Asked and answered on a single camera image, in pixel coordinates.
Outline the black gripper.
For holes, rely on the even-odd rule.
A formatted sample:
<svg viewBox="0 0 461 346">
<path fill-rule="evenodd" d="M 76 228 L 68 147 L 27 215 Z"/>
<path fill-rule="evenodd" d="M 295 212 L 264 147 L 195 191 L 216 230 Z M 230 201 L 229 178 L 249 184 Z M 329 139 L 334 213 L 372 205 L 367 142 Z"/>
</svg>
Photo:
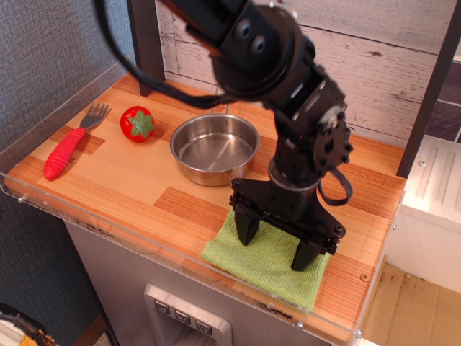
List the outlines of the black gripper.
<svg viewBox="0 0 461 346">
<path fill-rule="evenodd" d="M 299 242 L 291 269 L 302 272 L 321 254 L 334 254 L 346 234 L 339 223 L 319 202 L 340 206 L 346 198 L 334 200 L 323 191 L 321 181 L 295 189 L 276 178 L 269 181 L 236 178 L 231 182 L 230 205 L 239 241 L 248 245 L 259 230 L 260 221 L 289 233 Z"/>
</svg>

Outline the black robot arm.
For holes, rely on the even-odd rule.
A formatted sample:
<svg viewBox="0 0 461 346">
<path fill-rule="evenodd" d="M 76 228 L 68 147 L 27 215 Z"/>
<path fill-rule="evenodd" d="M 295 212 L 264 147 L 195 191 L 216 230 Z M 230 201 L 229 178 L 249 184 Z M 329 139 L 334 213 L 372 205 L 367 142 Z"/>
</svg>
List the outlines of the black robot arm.
<svg viewBox="0 0 461 346">
<path fill-rule="evenodd" d="M 274 113 L 277 146 L 269 179 L 235 179 L 230 203 L 238 238 L 249 244 L 261 222 L 295 236 L 291 267 L 303 271 L 320 254 L 333 254 L 345 228 L 325 205 L 321 181 L 339 171 L 352 145 L 345 96 L 315 61 L 315 48 L 294 16 L 252 1 L 168 1 L 187 32 L 210 52 L 215 79 L 228 100 L 260 102 Z"/>
</svg>

